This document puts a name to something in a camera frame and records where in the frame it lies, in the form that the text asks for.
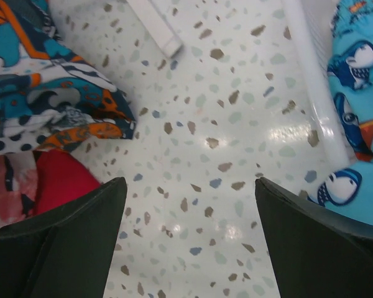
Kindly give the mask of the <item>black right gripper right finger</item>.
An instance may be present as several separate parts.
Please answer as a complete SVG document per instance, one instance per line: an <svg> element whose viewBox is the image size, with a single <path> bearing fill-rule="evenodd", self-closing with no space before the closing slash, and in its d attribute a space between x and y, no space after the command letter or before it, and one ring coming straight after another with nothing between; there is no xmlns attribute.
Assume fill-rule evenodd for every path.
<svg viewBox="0 0 373 298"><path fill-rule="evenodd" d="M373 226L256 179L260 221L281 297L373 297Z"/></svg>

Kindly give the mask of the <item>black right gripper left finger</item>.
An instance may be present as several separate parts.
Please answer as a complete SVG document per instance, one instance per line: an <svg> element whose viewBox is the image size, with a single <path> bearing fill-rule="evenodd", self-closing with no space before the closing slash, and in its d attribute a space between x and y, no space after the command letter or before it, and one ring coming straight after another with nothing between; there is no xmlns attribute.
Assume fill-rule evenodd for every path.
<svg viewBox="0 0 373 298"><path fill-rule="evenodd" d="M0 297L102 297L126 196L126 180L114 178L0 228Z"/></svg>

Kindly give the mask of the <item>blue shark print shorts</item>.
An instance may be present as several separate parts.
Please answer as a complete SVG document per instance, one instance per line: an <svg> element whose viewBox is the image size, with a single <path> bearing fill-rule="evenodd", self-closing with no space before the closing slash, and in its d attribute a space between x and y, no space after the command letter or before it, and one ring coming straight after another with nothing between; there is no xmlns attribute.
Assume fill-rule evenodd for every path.
<svg viewBox="0 0 373 298"><path fill-rule="evenodd" d="M340 1L331 21L329 89L357 161L307 199L373 225L373 1Z"/></svg>

